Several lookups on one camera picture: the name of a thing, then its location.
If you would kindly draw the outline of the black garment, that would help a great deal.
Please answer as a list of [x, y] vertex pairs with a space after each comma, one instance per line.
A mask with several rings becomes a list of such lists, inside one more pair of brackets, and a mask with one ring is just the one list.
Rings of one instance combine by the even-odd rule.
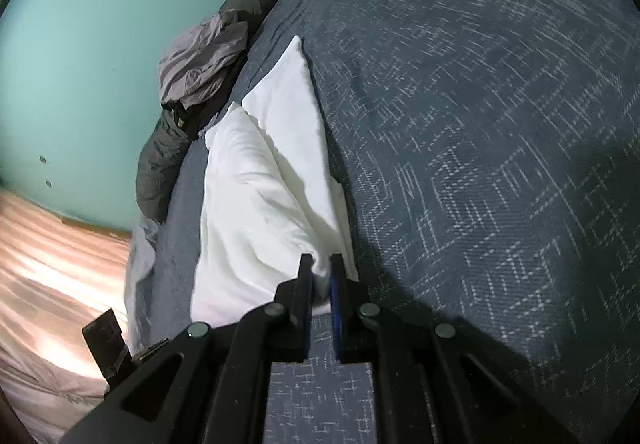
[[175, 120], [176, 126], [182, 130], [186, 136], [195, 141], [203, 128], [224, 108], [227, 104], [233, 87], [230, 78], [224, 79], [221, 87], [213, 95], [203, 102], [185, 108], [180, 102], [163, 104], [163, 109], [167, 110]]

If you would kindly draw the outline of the blue bed sheet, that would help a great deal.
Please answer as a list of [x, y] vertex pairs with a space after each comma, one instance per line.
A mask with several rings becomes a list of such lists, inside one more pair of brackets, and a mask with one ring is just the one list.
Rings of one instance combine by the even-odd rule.
[[639, 391], [634, 2], [279, 0], [233, 100], [293, 37], [373, 299], [609, 440]]

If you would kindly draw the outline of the white long sleeve shirt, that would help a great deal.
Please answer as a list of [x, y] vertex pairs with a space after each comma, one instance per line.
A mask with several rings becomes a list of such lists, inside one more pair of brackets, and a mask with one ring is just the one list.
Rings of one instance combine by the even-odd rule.
[[329, 313], [330, 258], [356, 279], [345, 193], [303, 41], [293, 37], [269, 73], [205, 134], [208, 151], [190, 316], [220, 327], [273, 300], [312, 258], [311, 312]]

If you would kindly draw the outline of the dark grey rolled duvet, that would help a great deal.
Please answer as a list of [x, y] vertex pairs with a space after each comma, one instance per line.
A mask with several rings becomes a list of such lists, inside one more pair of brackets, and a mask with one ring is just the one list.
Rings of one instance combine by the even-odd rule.
[[160, 118], [142, 147], [136, 175], [137, 205], [145, 218], [166, 220], [186, 152], [228, 102], [250, 43], [277, 2], [225, 0], [160, 58]]

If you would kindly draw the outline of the light grey pillow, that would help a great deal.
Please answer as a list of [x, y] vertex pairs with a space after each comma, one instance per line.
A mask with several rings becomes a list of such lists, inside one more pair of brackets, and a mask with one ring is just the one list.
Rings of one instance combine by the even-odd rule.
[[141, 215], [131, 232], [124, 303], [128, 322], [127, 344], [132, 354], [149, 346], [152, 282], [161, 230], [160, 224]]

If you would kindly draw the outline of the grey lilac garment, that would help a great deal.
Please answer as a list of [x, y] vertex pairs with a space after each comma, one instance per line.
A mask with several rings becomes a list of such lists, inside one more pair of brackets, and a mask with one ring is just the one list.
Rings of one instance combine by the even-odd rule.
[[247, 46], [248, 23], [236, 10], [218, 11], [175, 38], [157, 65], [160, 106], [185, 108], [218, 90]]

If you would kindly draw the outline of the pink curtain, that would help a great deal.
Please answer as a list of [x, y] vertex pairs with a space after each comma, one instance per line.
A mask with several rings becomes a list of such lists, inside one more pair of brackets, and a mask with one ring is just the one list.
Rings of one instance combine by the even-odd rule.
[[107, 310], [127, 324], [128, 243], [1, 194], [1, 388], [39, 443], [58, 442], [102, 400], [81, 331]]

